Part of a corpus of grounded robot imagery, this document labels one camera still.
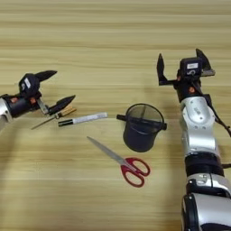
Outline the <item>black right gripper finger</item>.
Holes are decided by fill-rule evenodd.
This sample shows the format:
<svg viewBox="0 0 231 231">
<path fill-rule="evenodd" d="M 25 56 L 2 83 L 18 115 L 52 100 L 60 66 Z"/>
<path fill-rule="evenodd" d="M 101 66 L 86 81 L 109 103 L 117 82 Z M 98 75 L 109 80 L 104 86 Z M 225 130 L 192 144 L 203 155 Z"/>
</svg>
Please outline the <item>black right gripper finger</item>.
<svg viewBox="0 0 231 231">
<path fill-rule="evenodd" d="M 167 82 L 167 79 L 165 78 L 163 71 L 164 71 L 164 61 L 161 54 L 159 54 L 158 60 L 157 60 L 157 75 L 159 79 L 159 85 L 165 85 Z"/>
<path fill-rule="evenodd" d="M 196 57 L 199 60 L 200 68 L 202 71 L 212 70 L 208 57 L 205 55 L 205 53 L 202 50 L 196 49 Z"/>
</svg>

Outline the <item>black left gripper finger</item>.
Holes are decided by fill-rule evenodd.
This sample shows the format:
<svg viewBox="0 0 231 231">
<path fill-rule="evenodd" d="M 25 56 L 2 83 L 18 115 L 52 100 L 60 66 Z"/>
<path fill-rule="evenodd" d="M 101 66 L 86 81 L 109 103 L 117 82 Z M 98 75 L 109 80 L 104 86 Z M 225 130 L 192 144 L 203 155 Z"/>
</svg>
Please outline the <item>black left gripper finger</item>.
<svg viewBox="0 0 231 231">
<path fill-rule="evenodd" d="M 53 75 L 57 73 L 56 70 L 45 70 L 41 71 L 35 74 L 35 77 L 40 81 L 43 82 L 44 80 L 47 80 L 51 78 Z"/>
<path fill-rule="evenodd" d="M 65 108 L 67 105 L 69 105 L 74 98 L 75 98 L 75 95 L 70 96 L 70 97 L 64 97 L 63 99 L 59 100 L 54 106 L 51 106 L 49 108 L 49 115 L 52 116 L 58 113 L 60 110 Z"/>
</svg>

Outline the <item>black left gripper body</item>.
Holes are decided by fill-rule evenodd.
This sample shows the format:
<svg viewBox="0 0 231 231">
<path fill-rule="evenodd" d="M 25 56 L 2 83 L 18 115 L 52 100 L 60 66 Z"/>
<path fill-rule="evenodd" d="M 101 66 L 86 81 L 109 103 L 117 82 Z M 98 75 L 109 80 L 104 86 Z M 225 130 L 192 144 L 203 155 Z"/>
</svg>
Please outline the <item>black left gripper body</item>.
<svg viewBox="0 0 231 231">
<path fill-rule="evenodd" d="M 17 118 L 28 112 L 39 110 L 38 100 L 42 97 L 41 92 L 37 92 L 32 97 L 23 97 L 20 94 L 8 95 L 4 94 L 1 98 L 5 101 L 12 118 Z"/>
</svg>

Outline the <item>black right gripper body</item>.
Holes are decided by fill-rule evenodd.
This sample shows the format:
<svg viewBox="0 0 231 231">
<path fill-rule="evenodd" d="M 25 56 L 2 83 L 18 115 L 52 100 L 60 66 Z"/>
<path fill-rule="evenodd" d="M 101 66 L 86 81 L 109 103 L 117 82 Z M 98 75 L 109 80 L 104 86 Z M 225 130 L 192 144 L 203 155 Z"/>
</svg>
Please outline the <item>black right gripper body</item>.
<svg viewBox="0 0 231 231">
<path fill-rule="evenodd" d="M 177 72 L 176 79 L 167 80 L 162 72 L 158 72 L 159 85 L 171 85 L 177 91 L 178 99 L 181 102 L 188 97 L 202 97 L 201 78 L 212 77 L 216 74 L 213 69 L 203 70 L 200 76 L 183 76 Z"/>
</svg>

